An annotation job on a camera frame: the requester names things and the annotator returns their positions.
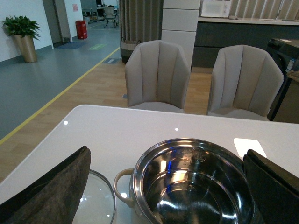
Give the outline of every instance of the red box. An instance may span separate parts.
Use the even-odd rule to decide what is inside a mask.
[[[86,39],[87,38],[86,21],[77,20],[76,21],[76,29],[77,29],[78,39]]]

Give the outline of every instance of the dark cabinet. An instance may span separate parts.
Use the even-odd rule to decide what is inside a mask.
[[[246,44],[266,50],[272,38],[299,39],[299,26],[198,22],[192,66],[212,68],[223,47]]]

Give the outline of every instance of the microwave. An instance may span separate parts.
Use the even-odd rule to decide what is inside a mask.
[[[199,15],[201,17],[228,18],[231,1],[202,0]]]

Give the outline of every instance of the potted plant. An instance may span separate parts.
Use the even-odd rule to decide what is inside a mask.
[[[25,62],[36,62],[37,56],[33,38],[37,39],[40,37],[40,35],[37,33],[37,30],[39,30],[37,22],[31,21],[26,16],[15,16],[14,18],[6,17],[5,21],[3,22],[8,29],[8,36],[15,36],[16,42],[21,50]]]

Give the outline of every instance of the glass lid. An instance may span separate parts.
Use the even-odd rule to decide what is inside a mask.
[[[114,191],[109,181],[102,174],[90,170],[72,224],[111,224],[115,203]]]

